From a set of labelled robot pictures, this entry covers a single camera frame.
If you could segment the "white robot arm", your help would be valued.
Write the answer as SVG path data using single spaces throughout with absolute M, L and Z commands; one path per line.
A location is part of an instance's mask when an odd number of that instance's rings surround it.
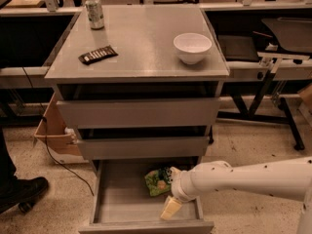
M 238 190 L 302 203 L 296 234 L 312 232 L 312 157 L 232 167 L 225 161 L 201 163 L 189 171 L 171 167 L 172 196 L 160 217 L 170 219 L 183 203 L 219 190 Z

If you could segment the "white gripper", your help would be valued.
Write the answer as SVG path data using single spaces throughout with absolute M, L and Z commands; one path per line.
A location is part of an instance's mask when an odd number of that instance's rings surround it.
M 199 195 L 189 171 L 181 171 L 176 167 L 170 167 L 170 171 L 173 178 L 171 190 L 174 197 L 168 196 L 165 200 L 160 214 L 160 218 L 163 220 L 170 219 L 181 209 L 182 203 L 192 201 Z

